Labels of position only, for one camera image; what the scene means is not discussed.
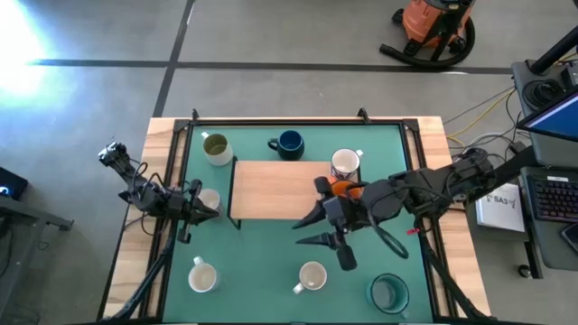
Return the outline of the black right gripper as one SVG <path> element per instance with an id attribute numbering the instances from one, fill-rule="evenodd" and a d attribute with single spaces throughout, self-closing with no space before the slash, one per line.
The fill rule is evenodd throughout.
<path id="1" fill-rule="evenodd" d="M 294 224 L 293 229 L 304 228 L 326 218 L 334 231 L 299 239 L 296 243 L 327 246 L 336 252 L 340 268 L 352 271 L 358 264 L 352 248 L 346 243 L 345 235 L 360 228 L 362 222 L 357 211 L 360 195 L 350 194 L 350 190 L 359 190 L 362 184 L 354 181 L 335 181 L 330 184 L 324 176 L 315 178 L 314 184 L 322 199 L 315 202 L 313 209 Z"/>

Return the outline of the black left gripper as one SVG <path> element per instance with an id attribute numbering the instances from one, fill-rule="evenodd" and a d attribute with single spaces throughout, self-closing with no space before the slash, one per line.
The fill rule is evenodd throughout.
<path id="1" fill-rule="evenodd" d="M 170 220 L 183 221 L 182 227 L 178 230 L 177 240 L 184 244 L 191 241 L 190 227 L 193 218 L 194 201 L 202 189 L 202 182 L 198 179 L 191 181 L 189 193 L 190 199 L 186 199 L 182 190 L 175 190 L 168 199 L 168 216 Z M 202 204 L 200 206 L 202 213 L 198 214 L 198 224 L 220 216 L 220 207 L 215 209 Z"/>

